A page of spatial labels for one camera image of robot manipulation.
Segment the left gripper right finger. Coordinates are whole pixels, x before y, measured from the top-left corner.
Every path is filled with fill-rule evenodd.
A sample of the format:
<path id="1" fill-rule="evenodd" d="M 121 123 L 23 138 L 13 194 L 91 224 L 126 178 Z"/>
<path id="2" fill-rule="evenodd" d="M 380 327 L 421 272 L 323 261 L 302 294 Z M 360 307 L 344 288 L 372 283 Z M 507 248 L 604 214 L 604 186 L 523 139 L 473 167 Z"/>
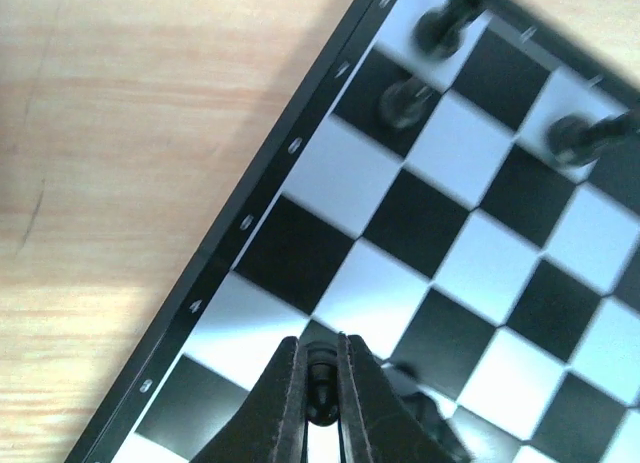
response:
<path id="1" fill-rule="evenodd" d="M 344 462 L 470 462 L 430 398 L 412 394 L 415 416 L 358 335 L 337 340 L 340 450 Z"/>

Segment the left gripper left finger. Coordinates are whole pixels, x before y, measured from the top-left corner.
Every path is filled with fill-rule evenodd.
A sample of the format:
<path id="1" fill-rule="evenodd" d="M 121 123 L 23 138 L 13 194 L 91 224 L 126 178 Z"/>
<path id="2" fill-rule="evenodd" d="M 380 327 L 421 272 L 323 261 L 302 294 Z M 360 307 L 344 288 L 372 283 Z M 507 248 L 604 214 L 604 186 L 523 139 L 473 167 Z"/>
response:
<path id="1" fill-rule="evenodd" d="M 307 353 L 284 338 L 244 403 L 194 462 L 304 462 Z"/>

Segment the black pawn piece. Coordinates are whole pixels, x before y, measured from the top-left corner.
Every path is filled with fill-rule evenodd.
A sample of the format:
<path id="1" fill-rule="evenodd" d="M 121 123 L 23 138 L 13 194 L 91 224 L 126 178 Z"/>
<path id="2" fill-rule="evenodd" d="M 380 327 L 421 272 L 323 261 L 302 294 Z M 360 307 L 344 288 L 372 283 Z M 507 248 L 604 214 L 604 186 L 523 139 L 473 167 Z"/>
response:
<path id="1" fill-rule="evenodd" d="M 378 113 L 383 124 L 394 130 L 414 126 L 425 114 L 435 89 L 417 77 L 399 80 L 381 95 Z"/>

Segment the black bishop piece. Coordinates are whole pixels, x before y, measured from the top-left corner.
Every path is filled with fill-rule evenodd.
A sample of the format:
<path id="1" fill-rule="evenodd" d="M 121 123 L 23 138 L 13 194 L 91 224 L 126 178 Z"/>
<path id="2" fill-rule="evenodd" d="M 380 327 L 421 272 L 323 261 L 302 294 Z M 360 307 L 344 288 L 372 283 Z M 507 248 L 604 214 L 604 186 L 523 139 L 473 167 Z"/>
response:
<path id="1" fill-rule="evenodd" d="M 549 126 L 546 143 L 557 165 L 586 166 L 609 150 L 639 143 L 639 108 L 593 123 L 570 114 Z"/>

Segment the black rook piece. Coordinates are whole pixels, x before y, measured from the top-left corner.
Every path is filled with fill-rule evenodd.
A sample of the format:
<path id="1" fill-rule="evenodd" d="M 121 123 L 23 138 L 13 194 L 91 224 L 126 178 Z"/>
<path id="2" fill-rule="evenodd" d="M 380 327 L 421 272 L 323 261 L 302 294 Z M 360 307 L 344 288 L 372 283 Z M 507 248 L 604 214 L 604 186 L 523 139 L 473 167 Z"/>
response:
<path id="1" fill-rule="evenodd" d="M 485 10 L 485 0 L 446 0 L 416 22 L 412 39 L 426 58 L 445 60 L 461 47 L 466 28 Z"/>

